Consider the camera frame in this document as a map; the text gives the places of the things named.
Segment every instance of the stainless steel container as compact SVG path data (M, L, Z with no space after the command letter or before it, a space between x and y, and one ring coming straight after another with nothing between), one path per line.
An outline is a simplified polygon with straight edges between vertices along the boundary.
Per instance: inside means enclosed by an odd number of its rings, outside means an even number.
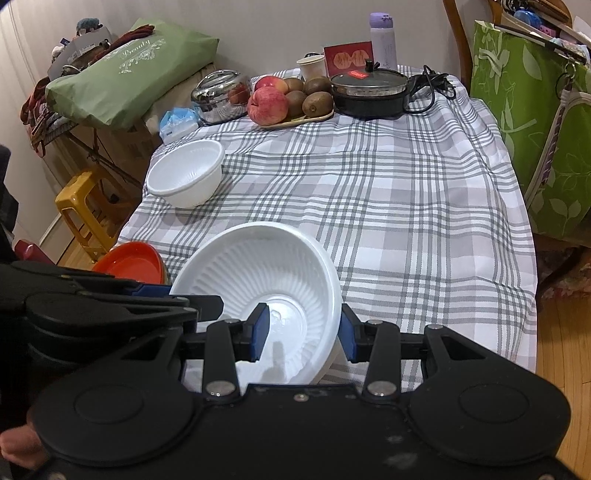
M199 82L191 92L191 101L195 113L206 125L216 125L246 115L251 94L252 82L247 75L218 70Z

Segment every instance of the blue package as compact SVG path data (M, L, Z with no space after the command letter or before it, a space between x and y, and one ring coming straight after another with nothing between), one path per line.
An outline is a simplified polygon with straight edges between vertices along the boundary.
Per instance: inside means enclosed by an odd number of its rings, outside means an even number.
M190 108L175 107L160 121L160 137L165 144L194 132L199 127L197 115Z
M529 10L518 10L513 14L517 20L528 24L530 27L538 28L542 24L542 19L535 13Z

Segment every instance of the metal screw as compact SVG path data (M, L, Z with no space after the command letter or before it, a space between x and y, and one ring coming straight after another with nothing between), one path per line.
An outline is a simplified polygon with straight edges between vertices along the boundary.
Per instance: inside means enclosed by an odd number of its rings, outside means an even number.
M386 437L388 443L392 443L393 445L397 443L402 443L404 441L404 437L402 435L390 435L390 437Z
M377 380L368 385L368 392L376 397L387 397L396 393L396 385L386 380Z
M225 397L236 390L236 385L225 380L216 380L215 382L209 382L205 390L214 397Z

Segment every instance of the white plastic bowl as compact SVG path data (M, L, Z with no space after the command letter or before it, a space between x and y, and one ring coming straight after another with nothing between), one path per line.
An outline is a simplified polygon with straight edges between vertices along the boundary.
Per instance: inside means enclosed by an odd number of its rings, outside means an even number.
M185 143L164 155L148 172L148 191L170 205L193 208L209 200L222 181L225 149L215 140Z
M269 305L261 359L236 364L242 391L249 383L312 383L336 355L339 277L316 239L291 226L254 222L222 232L187 261L171 294L220 295L222 319L246 320L259 302ZM201 389L202 368L203 361L187 363L184 381L193 390Z

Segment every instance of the green bag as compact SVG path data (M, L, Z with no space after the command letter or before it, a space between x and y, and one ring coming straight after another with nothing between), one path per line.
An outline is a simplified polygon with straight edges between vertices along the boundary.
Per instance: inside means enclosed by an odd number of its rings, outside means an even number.
M218 38L144 19L132 30L145 24L155 26L153 35L47 85L48 106L80 124L129 129L157 99L214 60Z
M591 72L481 21L473 53L470 94L499 123L532 230L558 239L571 235L591 207ZM562 90L573 67L572 92Z

